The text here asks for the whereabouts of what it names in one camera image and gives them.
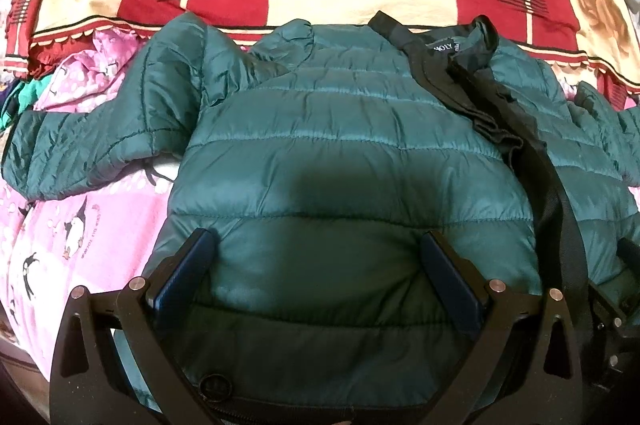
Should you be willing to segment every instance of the green fabric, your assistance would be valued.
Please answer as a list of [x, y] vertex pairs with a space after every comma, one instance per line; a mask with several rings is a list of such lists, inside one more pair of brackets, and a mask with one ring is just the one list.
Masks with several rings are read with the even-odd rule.
[[[590, 278], [615, 301], [636, 293], [616, 243], [640, 243], [627, 189], [640, 183], [638, 112], [612, 114], [585, 86], [568, 103], [549, 66], [508, 40], [491, 67], [537, 120]], [[145, 274], [194, 228], [222, 239], [186, 327], [167, 340], [194, 383], [224, 373], [235, 396], [291, 405], [426, 402], [469, 346], [420, 268], [432, 228], [486, 278], [541, 290], [523, 188], [367, 26], [295, 20], [242, 53], [185, 14], [114, 100], [91, 114], [24, 113], [3, 177], [29, 200], [61, 199], [163, 153], [182, 163]], [[148, 401], [126, 348], [122, 358]]]
[[20, 116], [31, 105], [36, 103], [47, 85], [49, 85], [52, 76], [53, 74], [48, 74], [47, 76], [43, 76], [39, 80], [31, 80], [31, 82], [20, 82], [20, 84], [16, 86], [16, 88], [12, 91], [9, 97], [7, 97], [4, 105], [2, 106], [2, 115], [0, 116], [0, 130], [6, 129], [14, 120], [14, 117], [10, 116], [6, 111], [6, 105], [10, 98], [12, 98], [14, 95], [18, 96], [18, 112], [15, 114], [15, 116]]

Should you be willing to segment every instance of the clothing label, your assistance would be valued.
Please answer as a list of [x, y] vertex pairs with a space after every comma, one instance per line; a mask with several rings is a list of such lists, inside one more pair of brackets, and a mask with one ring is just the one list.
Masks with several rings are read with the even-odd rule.
[[458, 42], [454, 42], [453, 39], [439, 40], [427, 47], [432, 50], [440, 51], [441, 53], [457, 53], [460, 51], [460, 44]]

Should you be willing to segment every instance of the snap button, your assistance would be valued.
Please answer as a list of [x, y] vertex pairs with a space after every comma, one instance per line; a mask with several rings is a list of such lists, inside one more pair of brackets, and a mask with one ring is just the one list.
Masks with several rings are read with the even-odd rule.
[[200, 382], [200, 394], [212, 403], [220, 403], [231, 398], [233, 386], [222, 375], [208, 375]]

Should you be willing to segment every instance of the quilted jacket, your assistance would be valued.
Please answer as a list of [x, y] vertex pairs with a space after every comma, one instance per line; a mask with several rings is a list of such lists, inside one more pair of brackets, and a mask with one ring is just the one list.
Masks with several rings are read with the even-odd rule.
[[[640, 243], [627, 188], [640, 185], [640, 110], [615, 113], [586, 84], [567, 102], [549, 66], [508, 40], [491, 68], [537, 120], [591, 280], [616, 302], [635, 294], [616, 243]], [[485, 278], [541, 290], [530, 205], [498, 150], [367, 26], [294, 20], [243, 53], [182, 15], [113, 101], [90, 114], [24, 113], [2, 173], [29, 200], [60, 199], [163, 153], [182, 162], [145, 273], [197, 227], [221, 238], [184, 329], [167, 338], [194, 384], [223, 373], [239, 399], [424, 404], [469, 346], [421, 270], [429, 229]], [[126, 348], [122, 358], [145, 398]]]

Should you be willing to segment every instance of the bed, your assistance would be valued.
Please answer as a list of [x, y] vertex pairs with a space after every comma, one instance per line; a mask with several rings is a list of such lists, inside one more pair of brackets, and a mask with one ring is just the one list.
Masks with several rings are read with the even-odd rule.
[[[110, 101], [148, 38], [185, 10], [243, 48], [293, 18], [366, 24], [384, 10], [422, 32], [485, 14], [551, 64], [568, 98], [585, 81], [621, 110], [640, 92], [638, 0], [13, 0], [1, 64], [21, 80], [18, 111], [89, 112]], [[45, 378], [70, 291], [120, 289], [142, 272], [178, 169], [178, 157], [160, 156], [100, 190], [50, 201], [0, 180], [0, 302]]]

